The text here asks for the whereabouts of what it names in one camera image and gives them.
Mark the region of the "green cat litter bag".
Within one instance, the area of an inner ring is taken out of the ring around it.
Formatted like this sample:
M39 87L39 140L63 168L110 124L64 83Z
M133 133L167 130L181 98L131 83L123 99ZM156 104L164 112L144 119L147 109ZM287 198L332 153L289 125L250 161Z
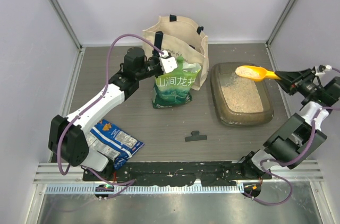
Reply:
M177 68L155 79L152 91L154 109L172 108L192 101L191 89L201 71L199 63L187 63L183 57L177 57Z

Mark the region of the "yellow plastic scoop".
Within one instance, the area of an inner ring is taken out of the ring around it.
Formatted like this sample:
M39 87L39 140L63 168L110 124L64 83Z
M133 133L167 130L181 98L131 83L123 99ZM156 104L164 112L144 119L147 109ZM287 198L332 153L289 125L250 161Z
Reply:
M242 65L236 68L236 75L253 81L262 81L264 79L280 80L280 77L273 71L268 71L263 67Z

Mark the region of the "black bag clip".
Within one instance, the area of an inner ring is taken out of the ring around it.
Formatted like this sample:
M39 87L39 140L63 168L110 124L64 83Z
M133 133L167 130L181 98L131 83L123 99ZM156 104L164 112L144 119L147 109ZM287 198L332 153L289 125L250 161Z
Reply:
M192 131L190 136L185 137L185 142L203 141L207 140L207 135L200 134L199 131Z

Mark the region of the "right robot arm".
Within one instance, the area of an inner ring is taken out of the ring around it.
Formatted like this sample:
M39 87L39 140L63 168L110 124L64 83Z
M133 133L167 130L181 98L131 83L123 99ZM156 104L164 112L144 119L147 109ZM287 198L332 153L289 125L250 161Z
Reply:
M250 152L242 159L240 173L244 178L261 178L274 165L294 169L326 141L321 124L339 101L339 77L326 85L321 84L320 78L332 70L330 65L295 72L273 72L251 65L235 70L238 76L253 81L273 79L288 95L299 93L304 97L299 113L293 114L263 144L264 149Z

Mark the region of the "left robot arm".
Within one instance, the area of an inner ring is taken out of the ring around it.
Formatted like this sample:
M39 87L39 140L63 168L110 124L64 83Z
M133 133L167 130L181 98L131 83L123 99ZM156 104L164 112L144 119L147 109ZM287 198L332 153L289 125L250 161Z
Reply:
M56 154L59 171L68 173L62 168L65 160L68 166L85 166L92 169L102 181L112 177L113 167L109 159L97 150L88 146L86 135L113 108L127 100L138 88L139 82L152 76L165 73L166 51L153 50L147 58L142 48L130 48L124 56L120 70L108 79L104 88L77 111L62 117L56 115L50 125L49 149Z

